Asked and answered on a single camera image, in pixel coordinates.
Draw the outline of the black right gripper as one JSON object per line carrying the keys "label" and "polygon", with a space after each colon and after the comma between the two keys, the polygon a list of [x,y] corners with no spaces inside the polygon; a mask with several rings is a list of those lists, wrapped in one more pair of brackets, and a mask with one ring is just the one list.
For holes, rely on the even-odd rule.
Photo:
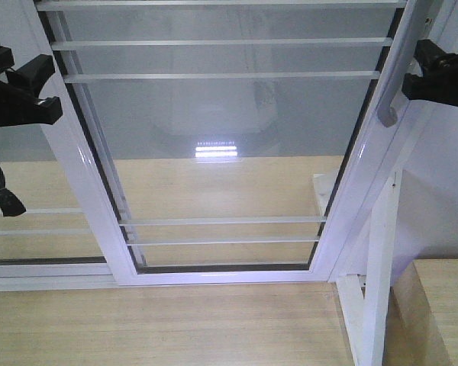
{"label": "black right gripper", "polygon": [[426,39],[417,42],[414,58],[422,75],[405,74],[402,93],[409,100],[458,107],[458,53],[446,53]]}

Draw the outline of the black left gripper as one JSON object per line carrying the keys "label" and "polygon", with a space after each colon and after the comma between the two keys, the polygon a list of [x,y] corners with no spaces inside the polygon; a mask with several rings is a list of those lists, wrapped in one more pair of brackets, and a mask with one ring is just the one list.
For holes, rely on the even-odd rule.
{"label": "black left gripper", "polygon": [[0,127],[55,124],[63,116],[60,99],[39,98],[55,73],[53,57],[40,54],[17,70],[14,64],[12,50],[0,46]]}

